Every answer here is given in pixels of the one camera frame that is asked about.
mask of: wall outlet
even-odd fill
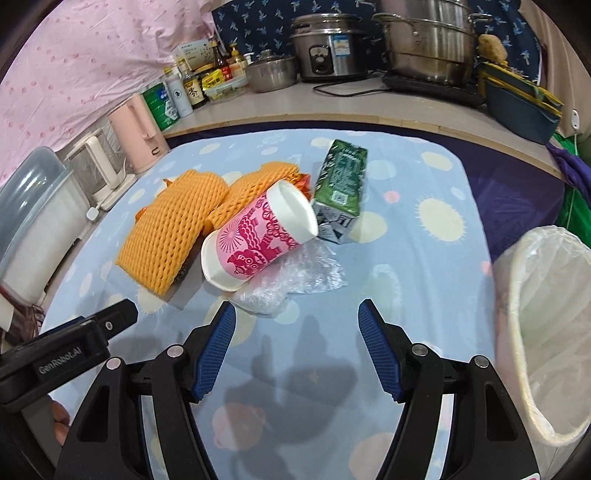
[[[573,130],[575,132],[578,132],[579,128],[581,127],[581,120],[579,118],[579,113],[574,108],[573,108],[572,113],[570,114],[570,125],[571,125],[571,127],[573,127]]]

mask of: white electric kettle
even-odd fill
[[[65,162],[72,165],[82,190],[96,204],[89,211],[91,220],[97,209],[109,210],[136,181],[135,174],[125,171],[124,161],[113,152],[102,129],[77,142]]]

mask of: blue gripper pad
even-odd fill
[[[382,388],[391,394],[395,401],[398,401],[403,394],[400,384],[400,364],[382,331],[380,324],[384,325],[384,321],[375,317],[366,302],[359,305],[358,318],[359,330]]]
[[[204,395],[211,392],[236,329],[234,305],[224,302],[220,310],[218,310],[212,323],[215,323],[218,316],[219,320],[217,320],[217,324],[213,328],[203,353],[195,366],[195,382],[192,392],[197,401],[202,400]]]

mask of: sponge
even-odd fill
[[[507,50],[501,39],[495,35],[478,37],[478,55],[493,63],[507,65]]]
[[[207,215],[228,190],[215,173],[183,173],[141,215],[116,264],[143,287],[164,295],[203,230]]]

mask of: blue patterned fabric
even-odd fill
[[[236,332],[211,393],[193,413],[220,480],[375,479],[402,406],[385,393],[359,331],[372,299],[413,342],[447,358],[494,357],[495,289],[482,223],[460,160],[433,142],[381,132],[289,129],[198,140],[173,149],[105,216],[68,270],[43,331],[129,298],[137,324],[109,342],[126,362],[153,358],[211,322],[225,297],[203,284],[183,310],[113,264],[134,216],[190,168],[229,183],[285,160],[316,174],[335,138],[368,149],[361,218],[330,244],[348,286],[292,295],[273,315],[236,309]],[[52,393],[70,414],[98,368]],[[144,424],[156,480],[165,480],[149,398]],[[444,396],[427,480],[441,477],[453,411]]]
[[[214,10],[213,19],[222,41],[237,43],[241,53],[257,55],[266,49],[276,54],[294,54],[290,41],[291,22],[308,14],[344,13],[362,18],[361,28],[368,37],[366,61],[369,69],[387,65],[381,27],[371,20],[376,13],[374,0],[233,0]]]
[[[468,0],[474,13],[493,15],[490,23],[478,22],[476,33],[496,35],[505,46],[509,65],[534,83],[540,83],[540,44],[519,13],[521,0]]]

